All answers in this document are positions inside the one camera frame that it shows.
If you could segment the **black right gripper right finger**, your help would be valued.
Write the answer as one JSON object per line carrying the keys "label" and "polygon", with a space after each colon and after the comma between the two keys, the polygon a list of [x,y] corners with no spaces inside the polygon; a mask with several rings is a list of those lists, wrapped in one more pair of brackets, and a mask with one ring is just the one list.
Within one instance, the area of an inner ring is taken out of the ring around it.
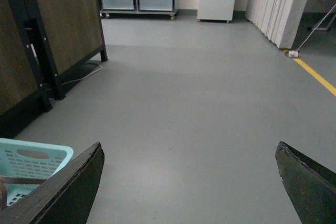
{"label": "black right gripper right finger", "polygon": [[302,223],[335,223],[335,173],[285,142],[275,159],[282,184]]}

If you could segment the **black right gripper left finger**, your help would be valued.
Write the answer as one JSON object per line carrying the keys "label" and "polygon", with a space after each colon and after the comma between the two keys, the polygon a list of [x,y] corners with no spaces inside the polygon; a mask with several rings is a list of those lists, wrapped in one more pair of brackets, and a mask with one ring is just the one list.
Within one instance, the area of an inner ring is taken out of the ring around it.
{"label": "black right gripper left finger", "polygon": [[94,143],[27,196],[1,211],[1,223],[86,223],[104,166]]}

